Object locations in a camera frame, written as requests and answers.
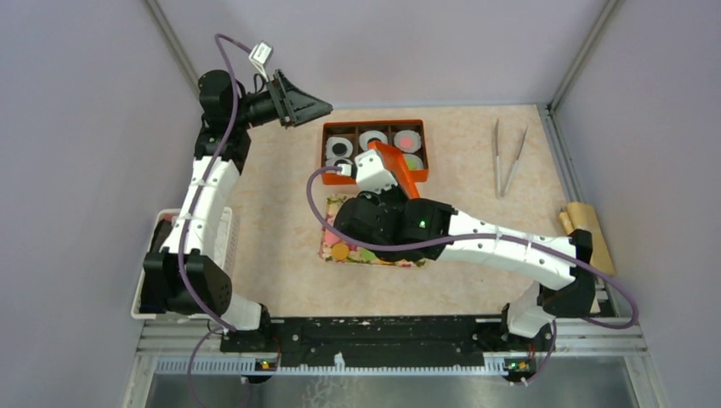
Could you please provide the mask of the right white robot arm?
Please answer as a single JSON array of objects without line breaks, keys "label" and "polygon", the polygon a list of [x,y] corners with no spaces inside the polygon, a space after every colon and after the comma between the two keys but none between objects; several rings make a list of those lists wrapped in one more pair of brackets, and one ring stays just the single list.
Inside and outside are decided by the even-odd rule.
[{"label": "right white robot arm", "polygon": [[595,279],[579,262],[592,253],[591,235],[542,236],[489,224],[439,201],[413,198],[378,150],[338,165],[360,192],[338,210],[334,228],[385,262],[420,260],[484,264],[533,281],[504,307],[501,344],[521,350],[556,318],[588,317]]}]

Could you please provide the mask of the orange box lid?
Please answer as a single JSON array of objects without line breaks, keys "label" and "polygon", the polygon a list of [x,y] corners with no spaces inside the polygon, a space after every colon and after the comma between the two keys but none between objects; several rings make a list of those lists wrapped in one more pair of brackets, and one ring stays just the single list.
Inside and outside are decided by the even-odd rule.
[{"label": "orange box lid", "polygon": [[380,141],[372,141],[369,147],[376,150],[383,158],[384,167],[396,177],[398,185],[410,199],[421,197],[416,186],[414,175],[407,166],[404,153],[401,150]]}]

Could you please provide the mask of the orange compartment box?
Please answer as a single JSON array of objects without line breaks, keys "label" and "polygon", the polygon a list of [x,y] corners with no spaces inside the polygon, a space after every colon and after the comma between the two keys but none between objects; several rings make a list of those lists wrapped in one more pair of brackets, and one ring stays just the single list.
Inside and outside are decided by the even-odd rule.
[{"label": "orange compartment box", "polygon": [[399,150],[414,182],[428,180],[428,149],[424,124],[420,119],[327,122],[321,133],[320,164],[350,164],[356,156],[369,149],[372,141],[383,142]]}]

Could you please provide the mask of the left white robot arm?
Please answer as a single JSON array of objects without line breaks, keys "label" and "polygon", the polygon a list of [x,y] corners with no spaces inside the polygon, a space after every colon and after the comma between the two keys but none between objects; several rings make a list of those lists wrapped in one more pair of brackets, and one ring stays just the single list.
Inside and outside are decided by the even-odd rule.
[{"label": "left white robot arm", "polygon": [[205,315],[228,332],[240,331],[252,351],[269,347],[273,330],[262,304],[233,292],[218,251],[228,195],[250,151],[249,129],[269,122],[297,127],[329,115],[333,107],[276,71],[263,90],[247,93],[230,73],[209,71],[198,81],[202,127],[188,190],[179,211],[158,221],[137,291],[142,315]]}]

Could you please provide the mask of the metal serving tongs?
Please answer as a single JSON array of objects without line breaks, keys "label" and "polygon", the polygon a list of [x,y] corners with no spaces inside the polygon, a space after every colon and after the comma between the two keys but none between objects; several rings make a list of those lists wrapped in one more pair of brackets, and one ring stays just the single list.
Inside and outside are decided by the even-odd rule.
[{"label": "metal serving tongs", "polygon": [[498,198],[506,197],[511,190],[519,168],[520,159],[525,149],[527,137],[528,127],[524,127],[519,133],[517,143],[514,145],[513,154],[504,155],[502,153],[501,120],[497,117],[493,122],[491,130],[491,153],[493,159],[494,187]]}]

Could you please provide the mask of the black cookie one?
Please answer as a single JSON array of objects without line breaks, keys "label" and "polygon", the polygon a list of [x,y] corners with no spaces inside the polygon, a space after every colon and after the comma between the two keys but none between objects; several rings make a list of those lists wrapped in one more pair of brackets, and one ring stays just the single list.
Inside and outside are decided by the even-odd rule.
[{"label": "black cookie one", "polygon": [[335,143],[332,145],[331,152],[336,157],[343,157],[349,153],[349,148],[345,143]]}]

